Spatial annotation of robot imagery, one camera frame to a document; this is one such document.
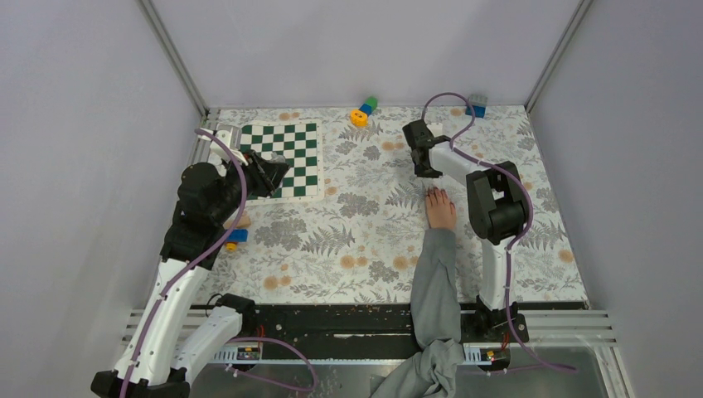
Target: metal frame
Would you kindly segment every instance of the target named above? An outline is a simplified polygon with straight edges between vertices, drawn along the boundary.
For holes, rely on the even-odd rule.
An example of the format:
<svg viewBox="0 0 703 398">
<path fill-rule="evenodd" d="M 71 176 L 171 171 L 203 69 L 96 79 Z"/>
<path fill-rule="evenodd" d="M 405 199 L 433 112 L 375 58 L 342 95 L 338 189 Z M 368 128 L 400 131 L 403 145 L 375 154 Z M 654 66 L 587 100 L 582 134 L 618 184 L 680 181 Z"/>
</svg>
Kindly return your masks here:
<svg viewBox="0 0 703 398">
<path fill-rule="evenodd" d="M 201 116 L 206 116 L 209 111 L 207 104 L 202 98 L 200 91 L 196 87 L 195 82 L 193 82 L 191 75 L 188 73 L 188 69 L 183 63 L 183 59 L 181 59 L 181 56 L 178 55 L 178 51 L 173 45 L 173 41 L 168 35 L 166 27 L 163 25 L 163 22 L 161 22 L 161 18 L 159 17 L 158 12 L 156 11 L 156 8 L 152 3 L 152 0 L 136 1 L 139 5 L 139 8 L 142 10 L 142 13 L 144 14 L 144 18 L 147 20 L 147 23 L 152 28 L 154 36 L 156 36 L 156 38 L 158 39 L 158 43 L 161 45 L 163 51 L 166 53 L 166 57 L 171 62 L 171 66 L 173 66 L 173 71 L 176 72 L 178 79 L 180 79 L 183 83 L 183 86 L 186 89 L 188 97 L 190 97 L 193 106 L 196 107 L 197 111 L 200 113 Z"/>
<path fill-rule="evenodd" d="M 463 310 L 462 313 L 472 313 L 473 310 Z M 617 398 L 633 398 L 633 388 L 627 372 L 623 367 L 618 342 L 612 329 L 608 313 L 597 310 L 521 310 L 525 315 L 527 329 L 530 331 L 532 347 L 590 347 L 597 358 L 601 376 L 603 377 L 608 396 Z M 142 309 L 135 309 L 130 314 L 127 330 L 122 343 L 127 345 L 143 316 Z M 201 309 L 191 309 L 186 315 L 183 327 L 179 332 L 178 342 L 186 338 L 207 320 Z M 498 343 L 471 343 L 471 347 L 500 347 Z M 510 346 L 520 349 L 516 343 Z M 230 349 L 223 347 L 211 360 L 211 363 L 222 363 L 222 358 L 230 357 Z M 301 361 L 294 360 L 261 360 L 235 361 L 237 364 L 271 363 L 279 365 L 299 365 Z M 397 365 L 402 360 L 311 360 L 317 365 Z"/>
<path fill-rule="evenodd" d="M 559 61 L 561 61 L 561 57 L 566 52 L 566 49 L 569 47 L 571 40 L 574 38 L 576 31 L 579 29 L 581 22 L 584 20 L 584 17 L 586 16 L 586 13 L 590 9 L 591 4 L 593 4 L 593 2 L 594 0 L 581 0 L 579 2 L 578 7 L 576 7 L 574 15 L 571 16 L 569 24 L 566 25 L 564 33 L 561 34 L 559 42 L 557 42 L 554 51 L 552 52 L 549 60 L 547 61 L 545 69 L 542 71 L 540 78 L 537 79 L 537 84 L 535 85 L 535 88 L 532 89 L 530 96 L 527 97 L 527 102 L 525 102 L 525 110 L 527 111 L 527 114 L 532 113 L 532 110 L 535 108 L 535 105 L 537 104 L 537 101 L 539 100 L 542 91 L 544 90 L 547 82 L 549 81 L 554 72 L 554 69 L 559 64 Z"/>
</svg>

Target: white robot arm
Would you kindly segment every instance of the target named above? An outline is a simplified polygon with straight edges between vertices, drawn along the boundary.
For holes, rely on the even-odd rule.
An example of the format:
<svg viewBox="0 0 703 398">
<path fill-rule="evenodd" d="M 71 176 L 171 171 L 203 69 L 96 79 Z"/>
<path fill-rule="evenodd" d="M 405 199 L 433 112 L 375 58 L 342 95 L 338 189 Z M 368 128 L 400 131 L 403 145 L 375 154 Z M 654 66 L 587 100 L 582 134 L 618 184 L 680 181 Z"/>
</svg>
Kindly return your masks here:
<svg viewBox="0 0 703 398">
<path fill-rule="evenodd" d="M 227 133 L 220 131 L 217 136 L 225 138 Z M 203 135 L 216 139 L 210 130 Z M 289 169 L 288 164 L 266 161 L 254 151 L 232 154 L 226 160 L 232 159 L 238 159 L 235 161 L 242 166 L 230 161 L 224 175 L 210 163 L 196 163 L 181 175 L 172 225 L 164 238 L 162 263 L 144 316 L 114 369 L 95 374 L 90 389 L 98 396 L 187 397 L 190 384 L 205 364 L 240 333 L 241 309 L 246 306 L 218 300 L 207 321 L 174 355 L 187 311 L 212 269 L 220 249 L 217 246 L 224 241 L 223 223 L 247 192 L 259 197 L 273 194 Z"/>
<path fill-rule="evenodd" d="M 439 135 L 437 128 L 433 130 L 423 120 L 416 120 L 403 128 L 405 140 L 412 150 L 417 177 L 446 175 L 467 188 L 469 221 L 481 238 L 483 252 L 478 311 L 483 311 L 487 318 L 483 327 L 490 328 L 501 322 L 500 312 L 505 311 L 506 246 L 524 228 L 528 215 L 526 199 L 509 178 L 455 153 L 449 138 Z M 519 179 L 513 163 L 504 162 L 499 166 Z M 494 198 L 494 192 L 499 192 L 497 196 L 502 197 Z"/>
</svg>

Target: wire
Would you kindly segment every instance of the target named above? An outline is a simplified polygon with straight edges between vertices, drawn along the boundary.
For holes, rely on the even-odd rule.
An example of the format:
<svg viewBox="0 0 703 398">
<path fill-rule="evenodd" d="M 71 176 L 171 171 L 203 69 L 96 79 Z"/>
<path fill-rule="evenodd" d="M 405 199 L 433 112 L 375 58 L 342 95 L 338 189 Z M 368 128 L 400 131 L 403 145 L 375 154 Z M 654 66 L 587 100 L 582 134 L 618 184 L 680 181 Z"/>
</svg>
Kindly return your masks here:
<svg viewBox="0 0 703 398">
<path fill-rule="evenodd" d="M 458 98 L 462 99 L 463 102 L 466 103 L 466 106 L 468 106 L 471 109 L 471 115 L 472 115 L 471 122 L 468 124 L 468 126 L 459 130 L 458 133 L 456 133 L 451 138 L 451 140 L 449 141 L 450 148 L 456 154 L 458 154 L 462 158 L 467 159 L 469 162 L 476 163 L 478 165 L 485 165 L 485 166 L 492 168 L 493 170 L 496 170 L 497 172 L 505 175 L 506 177 L 510 178 L 520 188 L 522 195 L 525 197 L 525 199 L 527 201 L 527 222 L 525 224 L 525 228 L 519 234 L 517 234 L 517 236 L 515 236 L 515 238 L 513 238 L 510 241 L 510 243 L 508 243 L 508 245 L 506 247 L 506 269 L 507 269 L 507 272 L 506 272 L 506 284 L 505 284 L 505 305 L 506 305 L 507 319 L 511 320 L 512 319 L 512 315 L 510 314 L 510 282 L 511 282 L 511 273 L 512 273 L 512 254 L 511 254 L 511 251 L 512 251 L 512 247 L 518 241 L 520 241 L 520 239 L 522 239 L 522 237 L 525 236 L 525 234 L 530 230 L 530 227 L 532 227 L 532 221 L 534 218 L 534 211 L 532 210 L 532 199 L 530 198 L 529 192 L 527 192 L 527 190 L 525 189 L 525 186 L 522 185 L 522 182 L 520 181 L 520 179 L 518 177 L 515 177 L 514 175 L 512 175 L 512 173 L 508 172 L 504 168 L 502 168 L 498 165 L 495 165 L 493 163 L 479 161 L 477 158 L 474 158 L 473 156 L 469 155 L 468 153 L 465 153 L 461 149 L 454 147 L 453 142 L 461 134 L 466 132 L 473 125 L 473 122 L 476 118 L 476 113 L 473 110 L 473 106 L 471 104 L 469 104 L 468 99 L 466 97 L 464 97 L 461 94 L 457 94 L 457 93 L 441 93 L 441 94 L 435 95 L 434 97 L 429 99 L 429 101 L 427 101 L 427 104 L 424 105 L 424 108 L 422 109 L 422 120 L 424 120 L 424 116 L 427 113 L 427 107 L 429 106 L 429 103 L 432 102 L 433 100 L 435 100 L 441 96 L 445 96 L 445 95 L 451 95 L 451 96 L 458 97 Z M 515 338 L 515 341 L 517 341 L 517 343 L 520 345 L 520 347 L 522 347 L 522 349 L 530 357 L 532 357 L 532 359 L 539 362 L 539 366 L 548 367 L 551 370 L 560 371 L 560 372 L 568 373 L 568 374 L 575 374 L 575 373 L 579 372 L 579 370 L 577 368 L 575 368 L 571 365 L 565 365 L 565 364 L 561 364 L 561 363 L 551 363 L 551 362 L 548 362 L 548 361 L 541 359 L 539 356 L 537 356 L 537 354 L 531 348 L 529 348 L 520 339 L 520 336 L 517 335 L 517 331 L 515 330 L 515 325 L 513 325 L 512 322 L 508 322 L 507 325 L 508 325 L 508 328 L 510 329 L 510 332 L 512 333 L 512 336 Z"/>
<path fill-rule="evenodd" d="M 471 105 L 471 104 L 468 102 L 468 99 L 464 98 L 464 96 L 461 95 L 461 94 L 450 93 L 450 92 L 439 93 L 439 94 L 435 95 L 434 97 L 430 98 L 430 99 L 424 104 L 424 107 L 422 108 L 422 120 L 424 120 L 424 116 L 425 116 L 425 114 L 427 114 L 427 108 L 429 107 L 429 104 L 431 104 L 432 101 L 436 100 L 437 98 L 439 98 L 439 97 L 445 97 L 445 96 L 453 96 L 453 97 L 458 97 L 458 98 L 462 99 L 462 100 L 466 103 L 466 106 L 469 108 L 469 110 L 471 110 L 471 121 L 468 122 L 468 125 L 467 125 L 466 127 L 464 127 L 463 129 L 459 130 L 459 131 L 458 131 L 455 135 L 453 135 L 452 138 L 449 140 L 449 147 L 450 147 L 451 149 L 454 149 L 454 141 L 455 141 L 461 134 L 463 134 L 463 133 L 465 133 L 467 130 L 469 130 L 469 129 L 471 128 L 471 126 L 473 126 L 473 122 L 476 121 L 476 110 L 473 109 L 473 105 Z"/>
<path fill-rule="evenodd" d="M 216 143 L 220 148 L 222 148 L 227 156 L 230 158 L 232 161 L 232 164 L 235 166 L 235 169 L 237 171 L 237 174 L 239 175 L 240 181 L 245 182 L 246 178 L 244 175 L 244 169 L 242 169 L 240 163 L 237 161 L 235 155 L 232 153 L 229 147 L 225 145 L 222 141 L 220 141 L 219 138 L 217 138 L 215 135 L 208 133 L 204 129 L 196 129 L 195 131 L 196 134 L 198 135 L 204 135 L 205 137 L 208 137 L 212 142 Z M 193 261 L 190 263 L 187 263 L 183 269 L 178 271 L 177 274 L 173 276 L 166 284 L 164 285 L 163 289 L 161 292 L 158 294 L 158 297 L 156 298 L 156 302 L 153 304 L 151 311 L 149 311 L 149 314 L 147 316 L 147 320 L 144 322 L 144 326 L 142 326 L 142 331 L 139 334 L 139 337 L 137 338 L 137 342 L 134 344 L 134 351 L 132 353 L 132 357 L 130 358 L 130 361 L 132 362 L 129 366 L 127 366 L 127 371 L 124 374 L 124 379 L 122 381 L 122 387 L 119 389 L 119 398 L 125 398 L 127 395 L 127 386 L 129 385 L 129 380 L 132 378 L 132 373 L 134 372 L 134 364 L 137 363 L 137 360 L 139 359 L 139 354 L 142 350 L 142 345 L 144 344 L 144 340 L 147 337 L 147 333 L 149 328 L 152 325 L 153 319 L 156 316 L 156 313 L 161 307 L 161 303 L 163 302 L 164 299 L 166 299 L 168 295 L 168 291 L 171 290 L 174 284 L 178 282 L 180 278 L 183 277 L 188 271 L 191 269 L 194 269 L 196 265 L 200 264 L 208 255 L 212 254 L 213 251 L 217 250 L 222 246 L 223 243 L 225 243 L 225 240 L 227 239 L 227 236 L 229 236 L 232 231 L 236 228 L 237 224 L 239 224 L 240 219 L 242 217 L 242 214 L 244 213 L 244 206 L 246 203 L 246 183 L 241 184 L 241 200 L 240 200 L 240 207 L 239 211 L 237 211 L 237 215 L 235 217 L 235 220 L 232 222 L 232 225 L 230 228 L 225 231 L 225 233 L 222 235 L 220 239 L 217 240 L 212 246 L 210 246 L 207 250 L 202 252 L 201 255 L 197 256 Z"/>
<path fill-rule="evenodd" d="M 238 375 L 247 376 L 249 378 L 252 378 L 252 379 L 255 379 L 258 381 L 263 381 L 265 383 L 274 384 L 276 386 L 287 388 L 289 390 L 298 391 L 298 392 L 312 392 L 315 390 L 315 388 L 318 387 L 318 383 L 319 383 L 318 374 L 315 372 L 315 368 L 313 367 L 313 364 L 310 363 L 310 361 L 303 355 L 302 352 L 298 351 L 298 349 L 296 347 L 293 347 L 290 344 L 288 344 L 282 340 L 278 340 L 275 338 L 269 338 L 269 337 L 237 337 L 237 338 L 231 339 L 228 342 L 272 342 L 273 344 L 278 344 L 282 347 L 286 347 L 293 354 L 297 355 L 298 358 L 302 359 L 303 362 L 305 362 L 305 365 L 310 370 L 310 374 L 313 376 L 313 385 L 310 387 L 292 386 L 290 384 L 285 384 L 280 381 L 269 379 L 268 377 L 252 375 L 252 374 L 249 374 L 245 371 L 239 372 L 237 370 L 235 370 L 235 377 L 237 377 Z"/>
<path fill-rule="evenodd" d="M 508 343 L 510 342 L 510 334 L 503 333 L 503 344 L 501 344 L 501 351 L 505 351 Z"/>
<path fill-rule="evenodd" d="M 259 325 L 259 337 L 266 337 L 264 325 Z M 261 350 L 261 342 L 259 342 L 259 358 L 261 358 L 263 355 L 264 352 Z"/>
<path fill-rule="evenodd" d="M 217 297 L 217 296 L 222 297 L 222 293 L 215 293 L 215 294 L 213 294 L 212 296 L 210 296 L 210 298 L 207 299 L 207 304 L 205 304 L 205 305 L 210 305 L 210 301 L 212 301 L 212 299 L 214 299 L 214 298 Z M 209 316 L 210 316 L 210 315 L 207 314 L 207 307 L 205 307 L 205 316 L 206 316 L 206 317 L 209 317 Z"/>
</svg>

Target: chessboard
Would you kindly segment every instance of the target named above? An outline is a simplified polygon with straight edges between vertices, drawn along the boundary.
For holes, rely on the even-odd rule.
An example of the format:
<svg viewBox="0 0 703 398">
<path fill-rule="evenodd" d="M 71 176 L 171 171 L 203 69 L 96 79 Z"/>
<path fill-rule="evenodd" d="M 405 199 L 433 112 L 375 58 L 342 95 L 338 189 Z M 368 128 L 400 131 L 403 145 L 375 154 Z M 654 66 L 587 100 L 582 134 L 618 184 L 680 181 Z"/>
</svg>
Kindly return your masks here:
<svg viewBox="0 0 703 398">
<path fill-rule="evenodd" d="M 277 153 L 290 166 L 283 185 L 272 197 L 249 197 L 247 206 L 324 198 L 322 130 L 318 120 L 296 124 L 254 121 L 242 127 L 238 141 L 242 152 L 253 149 L 263 158 Z"/>
</svg>

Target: table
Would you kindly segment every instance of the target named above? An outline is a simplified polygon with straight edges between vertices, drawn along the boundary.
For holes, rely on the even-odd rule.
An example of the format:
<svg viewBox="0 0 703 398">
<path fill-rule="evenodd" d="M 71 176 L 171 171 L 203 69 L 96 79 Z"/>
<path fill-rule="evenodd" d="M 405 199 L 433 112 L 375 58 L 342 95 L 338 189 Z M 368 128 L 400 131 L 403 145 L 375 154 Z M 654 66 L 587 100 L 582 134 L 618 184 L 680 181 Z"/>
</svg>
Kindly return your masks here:
<svg viewBox="0 0 703 398">
<path fill-rule="evenodd" d="M 402 126 L 419 107 L 379 107 L 363 129 L 352 108 L 218 109 L 219 120 L 322 121 L 325 197 L 247 208 L 249 241 L 222 250 L 196 303 L 233 293 L 257 303 L 408 303 L 427 221 L 424 193 L 438 186 L 457 203 L 457 287 L 473 302 L 481 283 L 481 245 L 468 224 L 466 189 L 449 179 L 418 179 Z M 463 107 L 432 107 L 429 123 L 452 134 L 468 123 Z M 522 106 L 491 106 L 458 146 L 479 158 L 513 161 L 534 202 L 532 229 L 513 250 L 515 299 L 584 301 L 569 237 Z"/>
</svg>

